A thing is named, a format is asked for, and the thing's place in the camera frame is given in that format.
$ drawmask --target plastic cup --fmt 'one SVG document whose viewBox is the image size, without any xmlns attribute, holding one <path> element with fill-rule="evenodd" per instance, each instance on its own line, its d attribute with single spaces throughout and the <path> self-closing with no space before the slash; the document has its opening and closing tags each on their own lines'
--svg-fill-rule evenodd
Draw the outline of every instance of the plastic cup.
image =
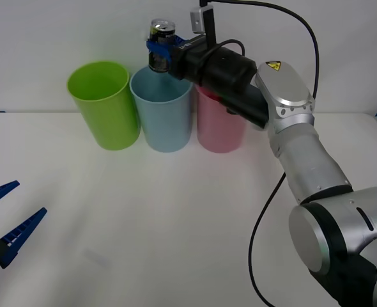
<svg viewBox="0 0 377 307">
<path fill-rule="evenodd" d="M 232 152 L 241 146 L 247 123 L 236 114 L 227 112 L 215 94 L 196 86 L 197 138 L 207 150 L 216 153 Z"/>
<path fill-rule="evenodd" d="M 104 149 L 124 149 L 139 137 L 140 125 L 128 82 L 125 67 L 108 61 L 80 67 L 68 80 L 69 93 Z"/>
<path fill-rule="evenodd" d="M 175 152 L 188 143 L 191 89 L 190 82 L 149 67 L 140 69 L 130 80 L 144 136 L 154 150 Z"/>
</svg>

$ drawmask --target white tabletop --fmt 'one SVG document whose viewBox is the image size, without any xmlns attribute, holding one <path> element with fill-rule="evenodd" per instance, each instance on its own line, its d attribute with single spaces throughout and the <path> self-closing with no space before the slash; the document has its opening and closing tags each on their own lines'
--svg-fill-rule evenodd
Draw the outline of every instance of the white tabletop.
<svg viewBox="0 0 377 307">
<path fill-rule="evenodd" d="M 377 185 L 377 123 L 319 114 L 316 128 L 354 189 Z M 0 269 L 0 307 L 264 306 L 247 270 L 255 220 L 282 174 L 265 132 L 241 149 L 197 142 L 158 153 L 145 142 L 108 152 L 79 114 L 0 113 L 0 237 L 46 207 L 12 264 Z M 285 182 L 254 243 L 254 274 L 276 306 L 337 303 L 293 248 Z"/>
</svg>

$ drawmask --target warning label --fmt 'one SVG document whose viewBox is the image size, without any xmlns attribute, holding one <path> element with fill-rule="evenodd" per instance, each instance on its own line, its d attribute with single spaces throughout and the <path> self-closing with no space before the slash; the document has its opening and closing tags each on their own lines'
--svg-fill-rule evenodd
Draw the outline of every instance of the warning label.
<svg viewBox="0 0 377 307">
<path fill-rule="evenodd" d="M 279 71 L 281 69 L 281 63 L 280 62 L 266 62 L 266 64 L 275 69 L 276 71 Z"/>
</svg>

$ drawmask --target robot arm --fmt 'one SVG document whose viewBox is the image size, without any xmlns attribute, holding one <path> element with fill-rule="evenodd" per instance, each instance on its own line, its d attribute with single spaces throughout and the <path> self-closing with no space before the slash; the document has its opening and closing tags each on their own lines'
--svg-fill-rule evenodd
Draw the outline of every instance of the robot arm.
<svg viewBox="0 0 377 307">
<path fill-rule="evenodd" d="M 217 44 L 210 5 L 191 17 L 193 32 L 206 36 L 173 47 L 169 73 L 215 92 L 227 111 L 267 127 L 299 204 L 289 230 L 300 258 L 342 307 L 377 307 L 377 187 L 353 192 L 319 140 L 315 100 L 290 65 L 274 61 L 257 69 Z M 257 88 L 250 85 L 254 76 Z"/>
</svg>

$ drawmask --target green cup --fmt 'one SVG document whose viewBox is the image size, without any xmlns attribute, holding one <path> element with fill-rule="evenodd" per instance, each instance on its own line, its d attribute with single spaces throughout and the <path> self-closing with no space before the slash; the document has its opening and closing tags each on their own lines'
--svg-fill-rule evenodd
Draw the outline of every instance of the green cup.
<svg viewBox="0 0 377 307">
<path fill-rule="evenodd" d="M 109 61 L 80 67 L 68 80 L 69 93 L 104 149 L 124 149 L 139 137 L 139 120 L 128 83 L 125 67 Z"/>
</svg>

